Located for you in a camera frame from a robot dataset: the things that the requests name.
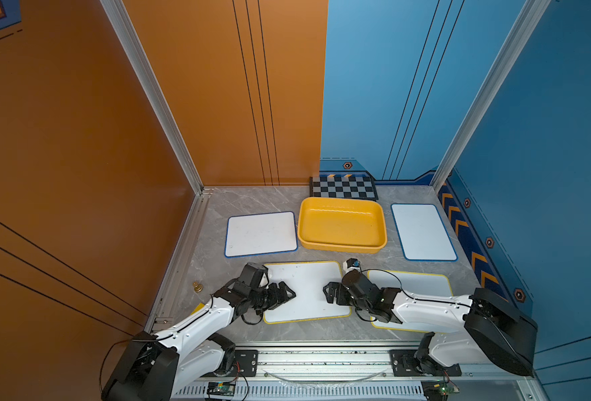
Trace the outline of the aluminium corner post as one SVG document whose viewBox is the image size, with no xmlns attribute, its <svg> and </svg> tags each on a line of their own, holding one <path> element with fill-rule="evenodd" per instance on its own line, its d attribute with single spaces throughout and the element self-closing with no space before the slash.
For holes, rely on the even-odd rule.
<svg viewBox="0 0 591 401">
<path fill-rule="evenodd" d="M 430 185 L 436 194 L 439 193 L 464 152 L 550 3 L 551 0 L 529 0 L 524 2 L 434 174 Z"/>
<path fill-rule="evenodd" d="M 143 92 L 145 93 L 150 106 L 155 113 L 158 123 L 170 144 L 173 153 L 180 164 L 193 192 L 197 196 L 204 193 L 204 183 L 195 166 L 185 139 L 181 134 L 172 110 L 168 105 L 163 90 L 153 71 L 153 67 L 148 60 L 148 56 L 136 32 L 135 26 L 128 14 L 128 10 L 123 1 L 101 0 L 104 13 L 106 13 L 109 22 L 116 33 L 118 40 L 132 66 L 134 73 L 138 78 Z"/>
</svg>

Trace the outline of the yellow rectangular block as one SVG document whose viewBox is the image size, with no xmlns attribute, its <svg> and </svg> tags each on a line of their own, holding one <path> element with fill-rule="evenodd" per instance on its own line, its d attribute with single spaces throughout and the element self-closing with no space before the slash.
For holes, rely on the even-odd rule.
<svg viewBox="0 0 591 401">
<path fill-rule="evenodd" d="M 196 314 L 197 312 L 201 311 L 202 309 L 205 308 L 205 304 L 203 304 L 202 302 L 193 310 L 193 312 L 191 314 Z"/>
</svg>

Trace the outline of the left aluminium corner post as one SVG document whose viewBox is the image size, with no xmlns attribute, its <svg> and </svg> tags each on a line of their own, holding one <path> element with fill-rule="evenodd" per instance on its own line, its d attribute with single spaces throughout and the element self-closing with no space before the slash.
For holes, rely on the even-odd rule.
<svg viewBox="0 0 591 401">
<path fill-rule="evenodd" d="M 181 134 L 172 110 L 168 105 L 163 90 L 153 71 L 153 67 L 148 60 L 148 56 L 136 32 L 135 26 L 128 14 L 128 10 L 123 1 L 101 0 L 104 13 L 106 13 L 109 22 L 116 33 L 118 40 L 132 66 L 134 73 L 138 78 L 143 92 L 145 93 L 150 106 L 155 113 L 158 123 L 170 144 L 173 153 L 180 164 L 193 192 L 197 196 L 204 193 L 204 183 L 195 166 L 185 139 Z"/>
</svg>

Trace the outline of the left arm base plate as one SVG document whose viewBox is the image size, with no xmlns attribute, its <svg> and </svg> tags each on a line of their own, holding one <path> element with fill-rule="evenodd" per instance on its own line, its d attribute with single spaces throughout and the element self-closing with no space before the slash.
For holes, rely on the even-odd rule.
<svg viewBox="0 0 591 401">
<path fill-rule="evenodd" d="M 235 350 L 233 354 L 225 353 L 215 372 L 205 374 L 205 377 L 234 378 L 243 375 L 253 378 L 257 374 L 258 355 L 258 351 L 253 349 Z"/>
</svg>

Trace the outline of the black grey checkerboard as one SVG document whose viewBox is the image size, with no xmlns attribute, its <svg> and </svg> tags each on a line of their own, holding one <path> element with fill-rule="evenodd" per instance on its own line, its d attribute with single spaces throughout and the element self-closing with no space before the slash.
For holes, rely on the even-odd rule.
<svg viewBox="0 0 591 401">
<path fill-rule="evenodd" d="M 369 174 L 327 174 L 310 178 L 310 197 L 377 201 L 374 179 Z"/>
</svg>

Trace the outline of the left blue-framed whiteboard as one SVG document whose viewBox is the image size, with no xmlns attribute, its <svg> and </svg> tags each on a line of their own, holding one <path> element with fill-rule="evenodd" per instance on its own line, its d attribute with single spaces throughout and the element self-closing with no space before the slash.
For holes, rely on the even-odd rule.
<svg viewBox="0 0 591 401">
<path fill-rule="evenodd" d="M 228 258 L 295 252 L 298 249 L 293 212 L 230 217 L 224 254 Z"/>
</svg>

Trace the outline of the yellow plastic storage box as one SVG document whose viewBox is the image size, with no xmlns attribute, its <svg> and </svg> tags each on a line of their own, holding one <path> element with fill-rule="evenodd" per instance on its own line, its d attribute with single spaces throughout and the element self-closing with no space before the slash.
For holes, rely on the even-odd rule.
<svg viewBox="0 0 591 401">
<path fill-rule="evenodd" d="M 372 200 L 308 197 L 297 236 L 303 247 L 329 252 L 375 254 L 388 242 L 384 211 Z"/>
</svg>

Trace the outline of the right green circuit board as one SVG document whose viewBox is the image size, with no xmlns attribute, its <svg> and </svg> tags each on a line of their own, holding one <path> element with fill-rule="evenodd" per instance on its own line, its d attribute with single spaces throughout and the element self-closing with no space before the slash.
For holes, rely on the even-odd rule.
<svg viewBox="0 0 591 401">
<path fill-rule="evenodd" d="M 446 382 L 422 382 L 424 397 L 427 401 L 449 401 L 452 395 L 459 394 L 455 384 Z"/>
</svg>

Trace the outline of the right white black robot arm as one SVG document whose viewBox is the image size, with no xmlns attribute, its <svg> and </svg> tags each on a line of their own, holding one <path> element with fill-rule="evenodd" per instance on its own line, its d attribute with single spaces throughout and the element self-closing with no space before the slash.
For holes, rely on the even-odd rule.
<svg viewBox="0 0 591 401">
<path fill-rule="evenodd" d="M 522 377 L 534 374 L 537 323 L 487 288 L 457 297 L 423 295 L 402 285 L 378 287 L 352 267 L 323 292 L 327 302 L 365 311 L 380 323 L 432 326 L 412 357 L 397 360 L 415 375 L 459 375 L 463 364 L 494 364 Z"/>
</svg>

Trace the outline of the right blue-framed whiteboard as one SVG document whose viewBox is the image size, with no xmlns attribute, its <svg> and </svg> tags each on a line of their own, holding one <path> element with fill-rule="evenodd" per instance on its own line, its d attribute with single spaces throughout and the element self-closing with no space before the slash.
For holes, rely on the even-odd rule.
<svg viewBox="0 0 591 401">
<path fill-rule="evenodd" d="M 419 262 L 458 260 L 439 210 L 430 204 L 392 204 L 404 257 Z"/>
</svg>

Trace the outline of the small brass knob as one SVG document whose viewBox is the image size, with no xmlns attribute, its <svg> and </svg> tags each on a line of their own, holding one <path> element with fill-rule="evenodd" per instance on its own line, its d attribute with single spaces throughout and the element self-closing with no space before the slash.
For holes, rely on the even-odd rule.
<svg viewBox="0 0 591 401">
<path fill-rule="evenodd" d="M 200 293 L 203 291 L 204 286 L 199 282 L 193 282 L 193 289 L 196 293 Z"/>
</svg>

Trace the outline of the aluminium front rail frame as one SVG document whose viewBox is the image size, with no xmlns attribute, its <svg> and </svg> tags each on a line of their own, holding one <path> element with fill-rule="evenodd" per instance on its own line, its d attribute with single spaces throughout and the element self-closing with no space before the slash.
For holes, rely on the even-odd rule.
<svg viewBox="0 0 591 401">
<path fill-rule="evenodd" d="M 460 393 L 449 400 L 546 400 L 533 377 L 504 372 L 492 364 L 463 364 L 460 377 L 395 377 L 389 351 L 411 344 L 265 343 L 235 346 L 257 350 L 253 378 L 202 376 L 169 400 L 426 400 L 422 382 L 446 382 Z M 208 399 L 208 382 L 234 382 L 231 398 Z"/>
</svg>

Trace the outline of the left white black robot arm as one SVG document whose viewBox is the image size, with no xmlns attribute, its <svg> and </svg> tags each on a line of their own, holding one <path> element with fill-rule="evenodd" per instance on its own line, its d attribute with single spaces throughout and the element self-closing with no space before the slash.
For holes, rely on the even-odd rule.
<svg viewBox="0 0 591 401">
<path fill-rule="evenodd" d="M 198 312 L 165 330 L 125 340 L 126 349 L 100 386 L 101 399 L 169 400 L 205 374 L 236 376 L 235 343 L 219 331 L 250 310 L 263 317 L 296 297 L 285 282 L 270 281 L 268 267 L 245 264 Z"/>
</svg>

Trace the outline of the blue-framed whiteboard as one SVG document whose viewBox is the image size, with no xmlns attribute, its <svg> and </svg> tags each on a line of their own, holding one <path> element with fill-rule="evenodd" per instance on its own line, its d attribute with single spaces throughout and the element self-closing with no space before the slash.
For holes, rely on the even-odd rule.
<svg viewBox="0 0 591 401">
<path fill-rule="evenodd" d="M 439 210 L 430 204 L 392 204 L 404 257 L 419 262 L 458 260 Z"/>
<path fill-rule="evenodd" d="M 230 217 L 224 254 L 228 258 L 295 252 L 298 249 L 293 212 Z"/>
</svg>

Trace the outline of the green circuit board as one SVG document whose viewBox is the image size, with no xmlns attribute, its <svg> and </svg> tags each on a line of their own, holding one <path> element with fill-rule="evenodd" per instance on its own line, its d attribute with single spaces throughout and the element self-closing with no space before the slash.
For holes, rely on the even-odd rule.
<svg viewBox="0 0 591 401">
<path fill-rule="evenodd" d="M 236 394 L 236 383 L 234 382 L 208 382 L 206 397 L 215 398 L 233 398 Z"/>
<path fill-rule="evenodd" d="M 422 382 L 424 397 L 427 401 L 449 401 L 452 395 L 459 394 L 455 384 L 446 382 Z"/>
</svg>

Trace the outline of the yellow-framed whiteboard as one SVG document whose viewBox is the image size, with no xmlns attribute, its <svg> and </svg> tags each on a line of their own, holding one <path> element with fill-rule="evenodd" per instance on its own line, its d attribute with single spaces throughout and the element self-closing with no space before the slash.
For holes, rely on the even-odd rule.
<svg viewBox="0 0 591 401">
<path fill-rule="evenodd" d="M 366 272 L 369 280 L 378 287 L 403 287 L 406 292 L 413 292 L 425 296 L 452 297 L 453 292 L 449 279 L 444 275 L 422 274 L 413 272 L 376 271 Z M 409 332 L 456 332 L 453 327 L 441 327 L 424 322 L 372 322 L 378 329 L 389 329 Z"/>
<path fill-rule="evenodd" d="M 342 268 L 338 262 L 268 263 L 271 283 L 285 282 L 295 298 L 264 313 L 264 322 L 279 324 L 349 317 L 352 309 L 328 303 L 323 292 L 329 282 L 340 282 Z"/>
</svg>

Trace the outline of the right aluminium corner post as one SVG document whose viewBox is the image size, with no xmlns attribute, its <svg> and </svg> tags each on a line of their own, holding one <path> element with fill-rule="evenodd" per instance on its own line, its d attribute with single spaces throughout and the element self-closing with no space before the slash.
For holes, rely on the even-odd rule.
<svg viewBox="0 0 591 401">
<path fill-rule="evenodd" d="M 439 193 L 464 152 L 550 3 L 551 0 L 529 0 L 524 2 L 434 174 L 430 185 L 436 194 Z"/>
</svg>

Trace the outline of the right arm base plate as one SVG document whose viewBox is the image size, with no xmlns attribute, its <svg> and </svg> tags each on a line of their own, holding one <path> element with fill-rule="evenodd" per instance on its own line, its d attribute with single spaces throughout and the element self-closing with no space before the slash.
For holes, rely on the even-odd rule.
<svg viewBox="0 0 591 401">
<path fill-rule="evenodd" d="M 463 373 L 459 364 L 444 367 L 429 356 L 416 357 L 411 349 L 389 351 L 392 371 L 395 377 L 460 377 Z"/>
</svg>

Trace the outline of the left green circuit board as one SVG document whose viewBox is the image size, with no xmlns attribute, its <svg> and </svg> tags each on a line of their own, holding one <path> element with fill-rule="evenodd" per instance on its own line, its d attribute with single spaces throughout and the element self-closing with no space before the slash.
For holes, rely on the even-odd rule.
<svg viewBox="0 0 591 401">
<path fill-rule="evenodd" d="M 208 382 L 206 397 L 215 398 L 233 398 L 236 394 L 236 383 L 234 382 Z"/>
</svg>

